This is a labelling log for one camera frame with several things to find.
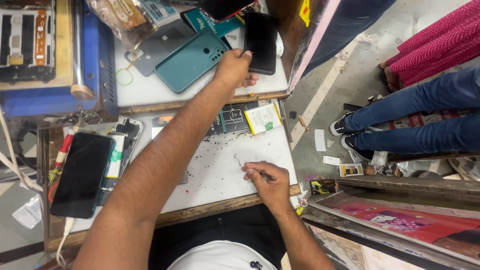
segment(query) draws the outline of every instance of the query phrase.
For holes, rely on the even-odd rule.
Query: blue jeans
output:
[[[396,0],[342,0],[303,76],[325,63],[367,30]]]
[[[418,111],[465,108],[480,108],[480,66],[395,92],[345,121],[349,130],[362,130]],[[480,113],[422,127],[362,133],[355,138],[355,146],[405,154],[480,151]]]

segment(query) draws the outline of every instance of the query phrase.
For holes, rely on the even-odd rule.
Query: concrete floor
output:
[[[374,25],[344,49],[344,55],[348,56],[343,65],[344,71],[332,70],[341,67],[338,66],[341,60],[334,57],[300,80],[293,96],[285,103],[287,115],[290,111],[302,115],[311,102],[318,102],[312,100],[317,91],[320,92],[322,87],[331,87],[327,88],[329,90],[325,98],[320,101],[318,110],[311,118],[308,125],[310,133],[303,133],[292,144],[299,181],[306,174],[317,174],[324,178],[338,177],[337,166],[323,164],[324,155],[339,158],[343,163],[352,163],[348,151],[340,145],[340,137],[335,137],[328,131],[329,124],[345,113],[343,103],[365,106],[368,97],[387,95],[379,79],[377,65],[397,54],[396,48],[403,41],[467,2],[468,0],[398,0]],[[298,119],[288,120],[292,133],[297,122]],[[325,140],[335,141],[326,152],[315,150],[315,129],[325,130]]]

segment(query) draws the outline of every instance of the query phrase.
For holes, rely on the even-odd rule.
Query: black sneaker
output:
[[[347,124],[345,123],[345,118],[350,114],[353,114],[353,112],[346,112],[342,118],[330,124],[330,132],[334,136],[340,136],[343,133],[352,132],[351,130],[347,129]]]
[[[372,150],[361,150],[355,146],[355,138],[357,135],[355,134],[345,134],[340,138],[340,143],[342,144],[343,148],[353,151],[359,157],[364,160],[371,161],[373,158],[374,151]]]

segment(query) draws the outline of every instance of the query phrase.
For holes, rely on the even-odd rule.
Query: hand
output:
[[[218,81],[221,85],[232,91],[242,86],[254,86],[257,83],[258,75],[248,73],[248,66],[252,62],[252,53],[248,50],[242,54],[241,49],[232,49],[225,52],[218,63],[212,81]]]
[[[246,162],[241,170],[246,172],[243,179],[252,180],[258,196],[274,216],[292,210],[289,201],[290,175],[287,169],[262,161]]]

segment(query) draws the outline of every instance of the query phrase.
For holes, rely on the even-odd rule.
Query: pink patterned clothing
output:
[[[480,0],[472,0],[397,47],[386,61],[409,86],[480,55]]]

